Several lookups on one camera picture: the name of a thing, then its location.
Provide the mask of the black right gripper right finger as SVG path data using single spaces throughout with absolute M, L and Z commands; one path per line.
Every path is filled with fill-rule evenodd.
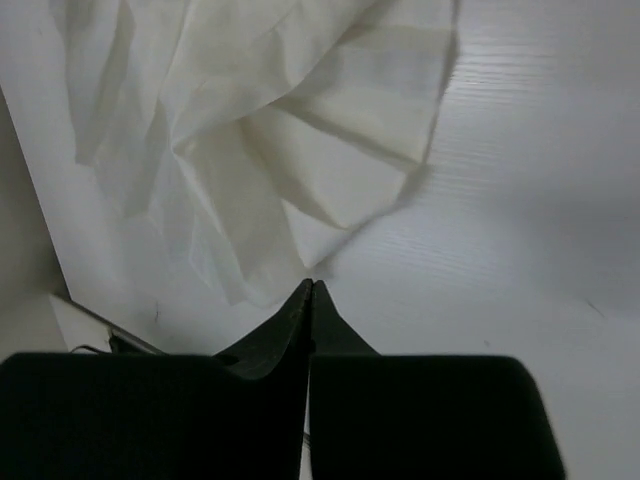
M 310 306 L 309 427 L 316 479 L 562 479 L 538 386 L 500 355 L 383 355 Z

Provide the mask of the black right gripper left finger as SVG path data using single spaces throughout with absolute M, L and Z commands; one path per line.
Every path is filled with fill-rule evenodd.
M 312 284 L 213 356 L 18 353 L 1 365 L 5 479 L 295 479 Z

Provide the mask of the white pleated skirt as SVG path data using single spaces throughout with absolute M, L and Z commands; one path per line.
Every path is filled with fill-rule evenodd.
M 284 297 L 425 163 L 453 1 L 53 1 L 75 160 L 228 302 Z

